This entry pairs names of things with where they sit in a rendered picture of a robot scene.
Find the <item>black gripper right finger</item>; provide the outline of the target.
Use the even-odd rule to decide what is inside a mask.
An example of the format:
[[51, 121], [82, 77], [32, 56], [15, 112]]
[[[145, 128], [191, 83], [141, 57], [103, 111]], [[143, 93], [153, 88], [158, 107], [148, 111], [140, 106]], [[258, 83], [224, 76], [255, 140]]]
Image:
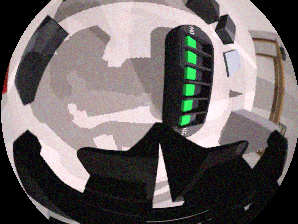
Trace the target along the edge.
[[184, 194], [192, 189], [206, 169], [241, 157], [249, 148], [246, 140], [205, 148], [186, 139], [164, 121], [160, 121], [160, 127], [161, 155], [173, 202], [184, 201]]

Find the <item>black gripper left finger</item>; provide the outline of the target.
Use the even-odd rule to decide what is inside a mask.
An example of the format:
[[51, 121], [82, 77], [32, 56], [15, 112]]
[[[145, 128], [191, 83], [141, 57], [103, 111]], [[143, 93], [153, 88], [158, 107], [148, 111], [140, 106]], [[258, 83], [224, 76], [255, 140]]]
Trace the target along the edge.
[[77, 159], [94, 175], [110, 179], [145, 183], [146, 198], [153, 200], [156, 190], [158, 159], [160, 159], [160, 123], [156, 121], [137, 144], [128, 151], [110, 151], [85, 147], [78, 149]]

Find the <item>dark grey controller unit with green rocker switches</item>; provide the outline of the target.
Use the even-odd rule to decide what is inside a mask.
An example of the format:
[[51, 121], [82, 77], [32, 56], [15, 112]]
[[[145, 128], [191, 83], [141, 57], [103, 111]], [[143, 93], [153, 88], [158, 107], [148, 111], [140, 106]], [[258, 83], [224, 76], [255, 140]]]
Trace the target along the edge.
[[196, 24], [173, 28], [165, 36], [162, 121], [189, 137], [206, 123], [214, 76], [213, 41]]

